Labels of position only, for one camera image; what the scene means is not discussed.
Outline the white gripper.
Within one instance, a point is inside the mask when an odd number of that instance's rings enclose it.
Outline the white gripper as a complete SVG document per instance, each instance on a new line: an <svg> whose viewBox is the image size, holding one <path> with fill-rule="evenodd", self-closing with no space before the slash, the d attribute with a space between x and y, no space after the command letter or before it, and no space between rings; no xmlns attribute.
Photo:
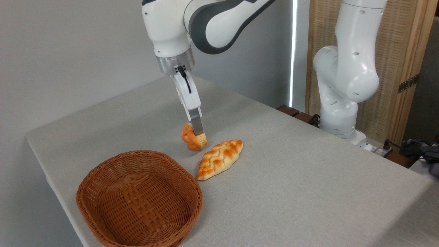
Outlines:
<svg viewBox="0 0 439 247"><path fill-rule="evenodd" d="M185 78L181 74L171 75L170 78L174 81L180 102L192 124L194 135L203 134L201 101L192 75L186 72Z"/></svg>

